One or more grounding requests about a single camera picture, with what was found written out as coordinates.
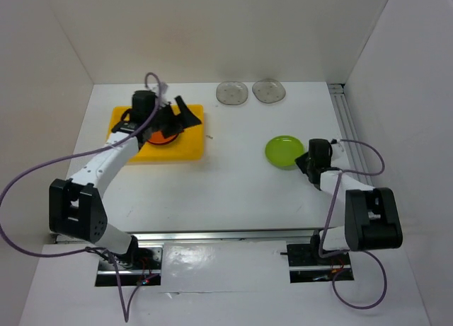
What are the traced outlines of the green plate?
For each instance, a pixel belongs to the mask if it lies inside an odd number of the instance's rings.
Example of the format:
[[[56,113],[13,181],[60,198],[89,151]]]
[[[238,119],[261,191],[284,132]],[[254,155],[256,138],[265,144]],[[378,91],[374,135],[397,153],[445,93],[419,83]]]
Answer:
[[[282,170],[296,168],[296,159],[305,153],[303,143],[289,135],[273,137],[265,145],[264,154],[267,161]]]

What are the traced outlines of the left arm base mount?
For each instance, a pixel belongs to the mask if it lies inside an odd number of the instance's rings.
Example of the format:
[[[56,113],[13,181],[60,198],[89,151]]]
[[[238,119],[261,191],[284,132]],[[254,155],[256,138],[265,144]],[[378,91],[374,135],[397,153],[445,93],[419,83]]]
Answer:
[[[138,284],[142,286],[161,285],[163,247],[150,247],[148,250],[151,254],[140,258],[134,264],[124,264],[117,261],[122,286],[132,287]],[[106,254],[102,254],[98,262],[95,287],[114,286],[117,286],[114,264],[108,259]]]

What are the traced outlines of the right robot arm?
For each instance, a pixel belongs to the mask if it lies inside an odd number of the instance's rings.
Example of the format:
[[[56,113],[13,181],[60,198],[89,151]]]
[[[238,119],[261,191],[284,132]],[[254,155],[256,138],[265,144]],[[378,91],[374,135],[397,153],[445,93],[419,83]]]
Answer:
[[[333,146],[345,142],[373,151],[381,163],[374,173],[332,166]],[[378,176],[385,162],[368,143],[352,139],[310,139],[306,153],[295,159],[297,167],[320,192],[331,195],[324,227],[315,232],[309,256],[317,264],[347,252],[397,249],[403,231],[394,192],[388,187],[366,185],[351,175]]]

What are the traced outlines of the orange plate back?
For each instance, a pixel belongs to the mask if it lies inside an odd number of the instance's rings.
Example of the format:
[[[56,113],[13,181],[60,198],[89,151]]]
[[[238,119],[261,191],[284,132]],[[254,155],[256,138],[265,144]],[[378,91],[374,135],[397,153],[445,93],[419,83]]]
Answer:
[[[151,145],[155,146],[163,146],[166,144],[170,144],[171,142],[175,141],[178,138],[178,134],[165,137],[162,132],[154,132],[151,137],[148,139],[148,142]]]

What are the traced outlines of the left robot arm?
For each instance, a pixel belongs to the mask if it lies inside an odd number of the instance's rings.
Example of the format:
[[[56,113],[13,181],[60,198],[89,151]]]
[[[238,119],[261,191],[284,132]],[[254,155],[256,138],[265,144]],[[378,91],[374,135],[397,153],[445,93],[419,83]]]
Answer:
[[[153,252],[141,248],[134,235],[108,222],[102,198],[115,176],[149,143],[154,133],[171,138],[202,125],[181,96],[175,102],[177,112],[169,103],[163,103],[155,91],[134,92],[132,106],[113,125],[102,151],[68,179],[56,179],[50,185],[52,232],[105,248],[125,269],[153,258]]]

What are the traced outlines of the black plate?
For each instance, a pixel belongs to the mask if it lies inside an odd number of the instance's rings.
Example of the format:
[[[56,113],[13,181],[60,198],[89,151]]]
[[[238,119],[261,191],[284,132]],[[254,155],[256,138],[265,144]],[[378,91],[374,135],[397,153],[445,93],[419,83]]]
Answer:
[[[179,137],[178,134],[167,137],[167,138],[163,137],[162,135],[153,134],[151,136],[151,138],[148,140],[148,142],[152,146],[168,146],[168,145],[174,143],[175,141],[177,141],[178,137]]]

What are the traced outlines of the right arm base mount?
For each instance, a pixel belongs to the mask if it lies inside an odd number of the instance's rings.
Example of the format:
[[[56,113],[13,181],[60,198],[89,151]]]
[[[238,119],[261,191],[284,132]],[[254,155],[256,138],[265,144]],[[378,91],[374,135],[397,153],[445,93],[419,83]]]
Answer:
[[[309,244],[287,244],[280,253],[289,266],[291,284],[318,283],[332,281],[353,281],[349,255],[320,258],[317,251]]]

